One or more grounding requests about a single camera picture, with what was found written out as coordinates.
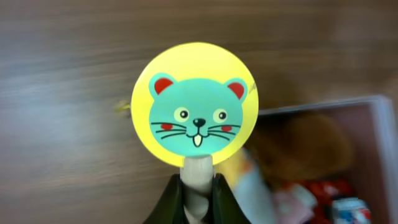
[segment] yellow circular sign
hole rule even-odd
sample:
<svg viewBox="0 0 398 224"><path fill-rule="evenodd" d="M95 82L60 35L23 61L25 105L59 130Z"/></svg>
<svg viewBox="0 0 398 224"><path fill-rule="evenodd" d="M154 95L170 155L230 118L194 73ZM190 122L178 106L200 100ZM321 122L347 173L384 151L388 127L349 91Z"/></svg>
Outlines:
<svg viewBox="0 0 398 224"><path fill-rule="evenodd" d="M172 47L142 71L131 98L132 122L148 150L183 166L185 156L211 154L218 164L248 139L258 94L231 52L202 42Z"/></svg>

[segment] wooden table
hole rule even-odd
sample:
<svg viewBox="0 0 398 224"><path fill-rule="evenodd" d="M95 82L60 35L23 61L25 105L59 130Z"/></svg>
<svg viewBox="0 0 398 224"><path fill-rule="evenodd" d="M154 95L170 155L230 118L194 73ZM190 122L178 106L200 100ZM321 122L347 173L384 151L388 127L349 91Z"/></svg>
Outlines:
<svg viewBox="0 0 398 224"><path fill-rule="evenodd" d="M161 51L205 41L252 71L261 108L398 101L387 0L0 0L0 223L141 223L178 170L113 107Z"/></svg>

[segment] cartoon mouse face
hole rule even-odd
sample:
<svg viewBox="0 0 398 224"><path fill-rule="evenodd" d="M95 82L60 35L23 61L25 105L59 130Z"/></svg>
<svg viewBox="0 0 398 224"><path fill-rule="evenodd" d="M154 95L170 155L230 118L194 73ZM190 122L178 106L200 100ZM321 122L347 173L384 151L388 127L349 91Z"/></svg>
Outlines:
<svg viewBox="0 0 398 224"><path fill-rule="evenodd" d="M154 98L150 130L166 150L181 156L213 154L238 135L247 86L240 78L219 83L206 78L177 82L166 73L149 82Z"/></svg>

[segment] mouse nose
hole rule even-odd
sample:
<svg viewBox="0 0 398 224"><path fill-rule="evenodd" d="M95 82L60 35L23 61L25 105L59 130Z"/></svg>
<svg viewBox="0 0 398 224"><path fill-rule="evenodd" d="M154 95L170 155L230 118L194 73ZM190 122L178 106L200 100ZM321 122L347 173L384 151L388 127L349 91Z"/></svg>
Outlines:
<svg viewBox="0 0 398 224"><path fill-rule="evenodd" d="M202 119L202 118L197 118L197 119L194 119L194 120L193 120L193 124L194 124L196 127L200 128L200 127L202 127L203 125L206 124L206 120L205 120L205 119Z"/></svg>

